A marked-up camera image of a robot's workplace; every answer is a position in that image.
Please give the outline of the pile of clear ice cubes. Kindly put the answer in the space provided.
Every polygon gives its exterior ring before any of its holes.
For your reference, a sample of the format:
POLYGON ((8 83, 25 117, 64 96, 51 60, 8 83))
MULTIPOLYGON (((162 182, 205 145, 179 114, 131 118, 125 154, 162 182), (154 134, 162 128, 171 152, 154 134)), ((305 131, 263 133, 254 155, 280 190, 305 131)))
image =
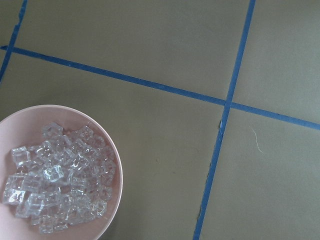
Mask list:
POLYGON ((3 203, 41 234, 101 218, 117 169, 111 145, 87 125, 64 131, 52 122, 42 136, 40 144, 11 150, 16 172, 5 182, 3 203))

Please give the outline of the pink bowl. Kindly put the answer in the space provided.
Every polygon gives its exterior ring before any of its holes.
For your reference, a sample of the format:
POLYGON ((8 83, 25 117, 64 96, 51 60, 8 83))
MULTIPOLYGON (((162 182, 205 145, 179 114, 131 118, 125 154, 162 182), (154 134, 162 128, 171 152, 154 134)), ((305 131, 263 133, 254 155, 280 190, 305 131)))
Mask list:
POLYGON ((92 127, 115 152, 116 171, 112 182, 112 198, 106 213, 88 223, 71 226, 52 234, 40 234, 29 221, 15 217, 13 206, 0 205, 0 238, 2 240, 97 240, 108 229, 117 213, 123 190, 123 169, 118 150, 105 129, 88 115, 66 106, 38 105, 19 110, 0 122, 0 189, 3 191, 8 175, 16 170, 12 161, 12 148, 40 143, 42 126, 51 122, 66 131, 78 130, 84 125, 92 127))

